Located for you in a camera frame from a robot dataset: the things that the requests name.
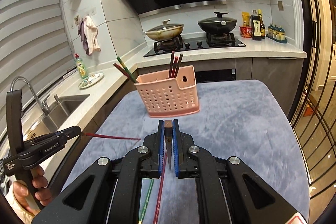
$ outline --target metal screw cap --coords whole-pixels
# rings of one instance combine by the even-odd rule
[[[141,154],[145,154],[148,152],[148,147],[147,146],[140,146],[138,148],[138,152],[141,153]]]
[[[109,162],[109,160],[105,157],[102,157],[100,159],[98,159],[98,164],[99,165],[106,165]]]
[[[234,165],[237,165],[237,164],[240,163],[240,159],[239,159],[238,157],[235,157],[235,156],[231,157],[231,158],[229,159],[229,161],[230,161],[230,163],[232,163],[232,164],[234,164]]]
[[[197,152],[199,152],[199,150],[200,150],[200,148],[196,145],[193,145],[193,146],[189,147],[189,151],[191,153],[197,153]]]

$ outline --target gas stove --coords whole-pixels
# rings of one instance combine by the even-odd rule
[[[170,54],[172,51],[184,52],[205,48],[245,47],[246,45],[235,38],[233,33],[207,34],[206,37],[182,39],[181,36],[167,41],[154,42],[154,48],[143,57],[159,54]]]

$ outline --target pink plastic basket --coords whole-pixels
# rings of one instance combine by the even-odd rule
[[[199,112],[194,66],[181,67],[176,78],[169,70],[140,75],[135,84],[148,114],[153,118],[175,117]]]

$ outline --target kitchen faucet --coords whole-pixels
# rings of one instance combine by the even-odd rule
[[[34,96],[37,104],[40,106],[41,110],[43,111],[43,113],[45,115],[50,114],[50,109],[49,109],[49,106],[47,104],[47,99],[48,99],[49,95],[47,96],[47,98],[45,98],[41,102],[40,99],[39,99],[39,97],[37,97],[37,95],[36,95],[36,93],[35,93],[35,91],[33,89],[33,86],[30,84],[30,82],[26,78],[24,78],[22,76],[15,77],[14,80],[12,81],[11,85],[10,85],[10,91],[13,91],[15,83],[17,81],[19,81],[19,80],[21,80],[21,81],[23,81],[23,82],[25,82],[27,84],[27,86],[29,87],[31,93],[33,94],[33,96]]]

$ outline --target sink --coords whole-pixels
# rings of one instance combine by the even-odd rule
[[[49,115],[42,115],[24,135],[24,140],[55,132],[89,95],[64,96],[53,102]]]

